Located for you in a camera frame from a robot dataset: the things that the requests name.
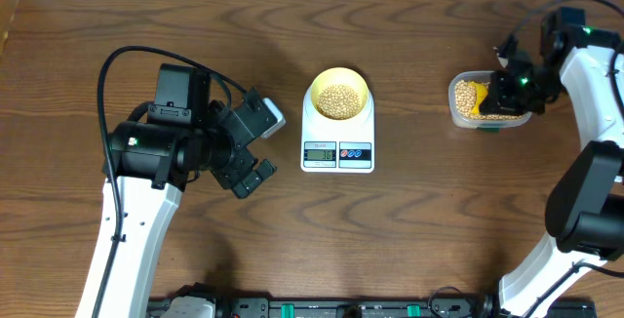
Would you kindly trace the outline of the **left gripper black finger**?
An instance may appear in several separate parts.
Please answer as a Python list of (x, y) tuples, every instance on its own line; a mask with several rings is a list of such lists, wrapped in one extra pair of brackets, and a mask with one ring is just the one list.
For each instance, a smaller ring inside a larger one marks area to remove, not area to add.
[(249, 197), (263, 183), (262, 176), (257, 171), (251, 171), (246, 177), (236, 182), (231, 190), (239, 199)]
[(262, 160), (255, 169), (261, 179), (269, 179), (276, 171), (277, 168), (268, 159)]

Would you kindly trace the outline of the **yellow measuring scoop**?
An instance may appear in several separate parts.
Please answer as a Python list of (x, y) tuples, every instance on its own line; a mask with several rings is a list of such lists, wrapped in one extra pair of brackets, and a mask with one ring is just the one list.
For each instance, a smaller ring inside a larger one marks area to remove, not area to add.
[(471, 81), (469, 82), (469, 86), (474, 90), (475, 93), (475, 101), (471, 108), (471, 114), (480, 115), (480, 105), (488, 96), (488, 85)]

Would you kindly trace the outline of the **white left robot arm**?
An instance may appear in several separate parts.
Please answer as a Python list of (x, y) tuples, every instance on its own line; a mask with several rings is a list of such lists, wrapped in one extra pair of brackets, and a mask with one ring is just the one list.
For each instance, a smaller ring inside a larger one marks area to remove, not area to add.
[(231, 107), (210, 98), (220, 77), (164, 64), (154, 101), (136, 108), (108, 137), (114, 176), (104, 183), (96, 249), (79, 317), (142, 317), (162, 243), (192, 172), (210, 172), (239, 199), (276, 171), (248, 150), (286, 119), (254, 89)]

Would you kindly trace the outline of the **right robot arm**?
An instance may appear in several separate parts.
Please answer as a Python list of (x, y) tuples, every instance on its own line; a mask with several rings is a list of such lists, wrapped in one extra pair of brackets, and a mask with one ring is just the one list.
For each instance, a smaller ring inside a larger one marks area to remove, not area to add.
[(623, 180), (623, 40), (587, 25), (578, 8), (544, 16), (542, 62), (534, 64), (509, 34), (498, 48), (482, 114), (541, 114), (567, 94), (582, 148), (553, 188), (546, 232), (523, 262), (498, 282), (484, 302), (485, 317), (544, 317), (584, 274), (618, 277), (605, 264), (623, 255), (623, 199), (611, 192)]

